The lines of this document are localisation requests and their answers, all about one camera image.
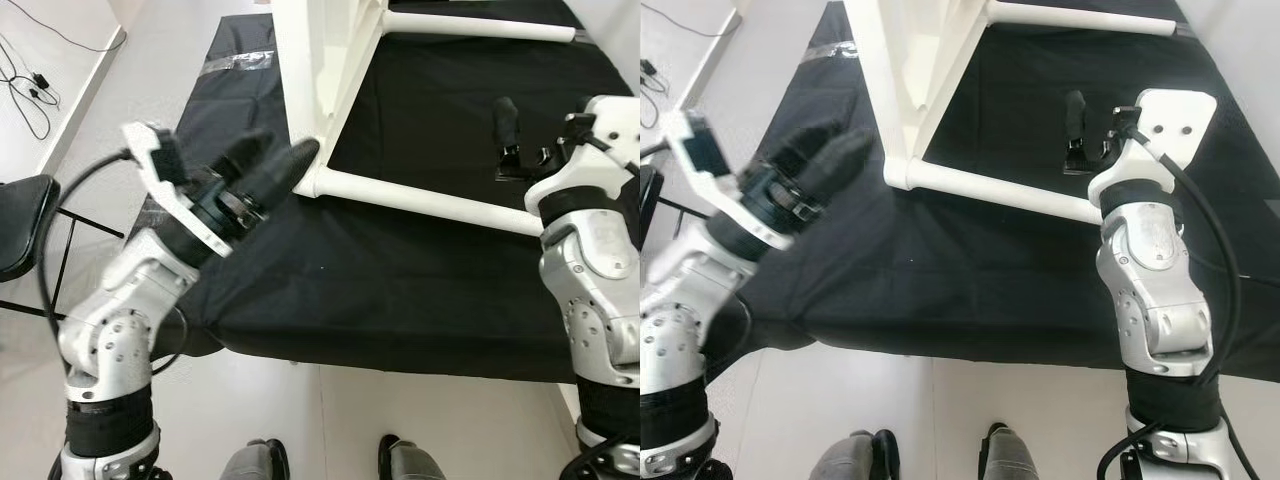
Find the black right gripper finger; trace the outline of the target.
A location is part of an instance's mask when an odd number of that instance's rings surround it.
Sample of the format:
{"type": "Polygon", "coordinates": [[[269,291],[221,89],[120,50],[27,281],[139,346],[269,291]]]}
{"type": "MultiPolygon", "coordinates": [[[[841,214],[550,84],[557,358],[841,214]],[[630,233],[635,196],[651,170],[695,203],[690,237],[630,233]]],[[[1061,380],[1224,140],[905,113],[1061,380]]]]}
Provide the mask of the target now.
{"type": "Polygon", "coordinates": [[[1065,96],[1065,136],[1068,146],[1082,146],[1085,138],[1087,101],[1080,90],[1065,96]]]}
{"type": "Polygon", "coordinates": [[[518,109],[511,97],[498,97],[493,104],[493,137],[502,150],[518,147],[518,109]]]}

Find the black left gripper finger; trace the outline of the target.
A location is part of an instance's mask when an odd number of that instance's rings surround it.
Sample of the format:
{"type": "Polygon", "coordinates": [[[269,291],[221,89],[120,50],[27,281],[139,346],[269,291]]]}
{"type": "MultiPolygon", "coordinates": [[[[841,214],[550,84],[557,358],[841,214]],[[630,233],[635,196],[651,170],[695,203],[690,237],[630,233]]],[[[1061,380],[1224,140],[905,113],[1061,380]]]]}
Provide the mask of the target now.
{"type": "Polygon", "coordinates": [[[831,140],[795,178],[800,189],[827,205],[865,168],[877,143],[874,131],[856,128],[831,140]]]}
{"type": "Polygon", "coordinates": [[[207,170],[218,179],[232,184],[244,177],[250,168],[260,163],[271,142],[274,133],[264,129],[246,131],[207,165],[207,170]]]}
{"type": "Polygon", "coordinates": [[[805,125],[790,131],[765,151],[765,163],[783,175],[796,178],[831,140],[845,131],[846,125],[840,122],[805,125]]]}
{"type": "Polygon", "coordinates": [[[236,197],[253,211],[271,211],[292,195],[314,164],[319,150],[319,141],[303,138],[265,156],[236,182],[236,197]]]}

